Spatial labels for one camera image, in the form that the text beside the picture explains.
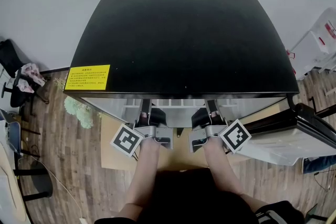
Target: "chair leg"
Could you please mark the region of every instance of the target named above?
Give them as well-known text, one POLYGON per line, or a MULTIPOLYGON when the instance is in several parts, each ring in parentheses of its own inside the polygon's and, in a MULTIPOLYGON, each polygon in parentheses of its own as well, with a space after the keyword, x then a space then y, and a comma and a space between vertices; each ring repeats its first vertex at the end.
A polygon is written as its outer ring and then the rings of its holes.
POLYGON ((314 107, 314 112, 316 114, 316 106, 315 106, 315 99, 314 99, 314 96, 312 96, 311 98, 308 99, 309 101, 312 101, 313 102, 313 107, 314 107))
POLYGON ((29 155, 29 156, 32 156, 32 157, 40 158, 40 155, 32 154, 32 153, 30 153, 29 151, 26 151, 26 150, 21 150, 21 152, 23 154, 26 154, 26 155, 29 155))
POLYGON ((30 116, 35 117, 35 114, 33 113, 33 104, 34 104, 34 95, 30 98, 30 116))
POLYGON ((48 99, 45 99, 42 95, 40 95, 39 93, 36 92, 36 96, 39 97, 43 102, 44 104, 49 104, 49 100, 48 99))
POLYGON ((48 174, 46 169, 14 169, 13 172, 16 176, 39 176, 48 174))
POLYGON ((21 128, 22 131, 26 131, 28 133, 32 133, 32 134, 38 134, 38 135, 41 135, 41 133, 38 133, 38 132, 35 132, 35 131, 32 131, 32 130, 29 130, 29 129, 26 129, 26 128, 21 128))
POLYGON ((328 220, 327 217, 322 217, 322 216, 317 216, 317 215, 311 215, 310 218, 321 220, 321 221, 327 221, 328 220))
POLYGON ((41 199, 41 198, 45 198, 48 197, 49 193, 42 192, 42 193, 37 193, 37 194, 31 194, 31 195, 25 195, 22 197, 23 201, 31 201, 31 200, 36 200, 36 199, 41 199))

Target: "black chair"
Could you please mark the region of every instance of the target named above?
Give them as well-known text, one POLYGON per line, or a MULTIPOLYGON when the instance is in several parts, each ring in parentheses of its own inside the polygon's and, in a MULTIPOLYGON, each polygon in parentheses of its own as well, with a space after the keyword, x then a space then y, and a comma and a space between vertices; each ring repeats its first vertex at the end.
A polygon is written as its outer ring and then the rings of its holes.
POLYGON ((21 67, 24 65, 23 62, 19 59, 14 49, 12 42, 7 39, 0 42, 0 63, 6 70, 6 72, 12 77, 15 78, 13 83, 13 88, 6 87, 6 83, 2 88, 1 98, 4 97, 5 92, 10 92, 10 106, 12 108, 18 108, 24 105, 27 101, 30 101, 30 114, 33 115, 33 99, 34 96, 38 96, 45 104, 49 103, 49 100, 45 99, 37 93, 37 89, 40 85, 36 84, 31 78, 21 74, 21 67), (24 79, 34 90, 34 93, 21 92, 17 87, 19 79, 24 79))
POLYGON ((24 65, 9 39, 0 42, 0 63, 12 78, 15 78, 15 72, 24 65))
POLYGON ((315 215, 317 209, 317 204, 315 204, 306 214, 305 223, 308 223, 310 220, 315 219, 319 221, 325 221, 325 223, 335 223, 336 220, 336 210, 331 214, 329 218, 315 215))

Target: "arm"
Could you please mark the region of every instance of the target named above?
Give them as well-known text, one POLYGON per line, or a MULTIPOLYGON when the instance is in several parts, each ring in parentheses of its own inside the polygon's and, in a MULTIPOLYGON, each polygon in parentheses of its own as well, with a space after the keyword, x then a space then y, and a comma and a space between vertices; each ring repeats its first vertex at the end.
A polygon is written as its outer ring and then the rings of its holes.
POLYGON ((141 142, 139 160, 126 195, 126 204, 118 217, 136 221, 143 207, 149 202, 158 168, 159 149, 160 144, 152 138, 146 138, 141 142))
POLYGON ((223 141, 219 137, 209 137, 203 146, 206 161, 217 188, 221 191, 235 193, 250 206, 253 212, 267 203, 244 194, 244 189, 233 172, 223 149, 223 141))

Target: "desk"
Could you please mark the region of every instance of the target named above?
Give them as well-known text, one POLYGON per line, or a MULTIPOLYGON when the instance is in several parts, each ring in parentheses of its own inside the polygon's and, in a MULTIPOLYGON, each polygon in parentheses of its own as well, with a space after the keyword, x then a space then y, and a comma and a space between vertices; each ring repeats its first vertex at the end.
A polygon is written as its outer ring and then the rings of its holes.
POLYGON ((67 78, 76 87, 66 84, 64 93, 224 99, 299 91, 286 50, 258 0, 101 0, 71 68, 103 65, 110 66, 105 88, 89 82, 100 72, 76 73, 67 78))
MULTIPOLYGON (((112 138, 118 130, 121 122, 108 116, 101 120, 101 167, 117 170, 135 170, 137 162, 129 158, 110 145, 112 138)), ((158 170, 187 170, 208 167, 203 149, 190 153, 188 133, 191 128, 185 128, 179 138, 174 134, 174 150, 160 147, 158 170)), ((228 154, 231 164, 249 159, 239 154, 228 154)))
POLYGON ((14 202, 14 206, 12 206, 12 214, 7 211, 4 217, 8 219, 8 223, 30 223, 26 215, 25 204, 20 193, 16 176, 13 173, 10 161, 2 144, 0 144, 0 168, 7 175, 9 194, 11 194, 11 196, 7 195, 7 197, 1 197, 1 202, 5 201, 5 199, 8 199, 8 202, 12 199, 14 202))

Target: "hand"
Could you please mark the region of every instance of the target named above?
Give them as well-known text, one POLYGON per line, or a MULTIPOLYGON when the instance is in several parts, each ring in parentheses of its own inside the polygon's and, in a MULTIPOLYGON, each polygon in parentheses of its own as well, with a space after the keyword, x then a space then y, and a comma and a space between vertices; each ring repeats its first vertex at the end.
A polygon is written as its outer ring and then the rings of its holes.
POLYGON ((140 151, 144 150, 146 152, 158 151, 160 149, 160 143, 156 142, 154 138, 148 137, 141 141, 140 151))
POLYGON ((203 149, 210 152, 213 150, 224 150, 223 140, 218 136, 210 136, 208 137, 208 141, 203 145, 203 149))

